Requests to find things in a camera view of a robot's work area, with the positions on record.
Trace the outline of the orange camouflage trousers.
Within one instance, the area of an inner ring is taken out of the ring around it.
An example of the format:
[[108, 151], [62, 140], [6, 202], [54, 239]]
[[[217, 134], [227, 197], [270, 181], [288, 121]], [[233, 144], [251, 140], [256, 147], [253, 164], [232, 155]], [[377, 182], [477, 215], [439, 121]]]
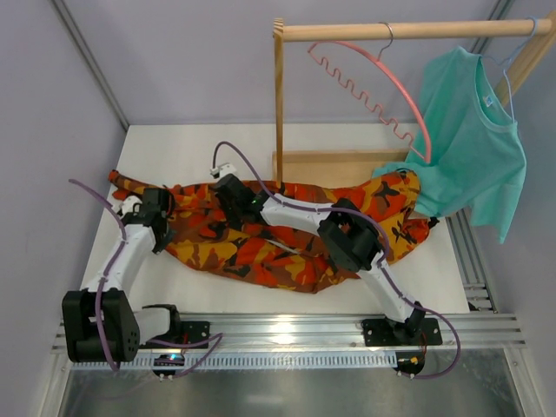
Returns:
[[[438, 223], [415, 213], [420, 180], [411, 170], [394, 171], [351, 188], [327, 189], [311, 184], [267, 182], [273, 193], [303, 202], [351, 201], [387, 232], [394, 264], [423, 243]], [[244, 223], [231, 228], [211, 183], [171, 188], [175, 211], [170, 227], [176, 231], [166, 247], [194, 270], [268, 288], [315, 294], [355, 274], [328, 262], [321, 239], [285, 227]]]

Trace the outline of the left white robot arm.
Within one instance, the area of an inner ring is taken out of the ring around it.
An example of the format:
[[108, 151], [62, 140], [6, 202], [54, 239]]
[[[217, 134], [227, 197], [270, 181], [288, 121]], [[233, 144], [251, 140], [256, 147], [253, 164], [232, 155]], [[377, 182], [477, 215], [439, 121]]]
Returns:
[[135, 312], [128, 300], [144, 260], [173, 240], [169, 217], [175, 198], [167, 189], [146, 188], [113, 208], [95, 190], [84, 189], [113, 216], [119, 236], [94, 277], [63, 297], [66, 347], [74, 363], [106, 362], [118, 370], [120, 363], [135, 359], [140, 346], [180, 329], [176, 306], [155, 304]]

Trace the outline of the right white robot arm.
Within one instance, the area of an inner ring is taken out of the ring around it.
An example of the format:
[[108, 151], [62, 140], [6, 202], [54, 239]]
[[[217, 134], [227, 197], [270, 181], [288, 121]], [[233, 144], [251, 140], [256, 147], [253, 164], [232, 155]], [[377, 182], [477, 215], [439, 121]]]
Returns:
[[229, 220], [320, 237], [333, 265], [355, 273], [377, 296], [394, 338], [406, 345], [421, 341], [426, 310], [392, 277], [386, 261], [386, 233], [377, 222], [347, 199], [302, 202], [274, 194], [265, 185], [256, 193], [234, 174], [216, 178], [215, 194]]

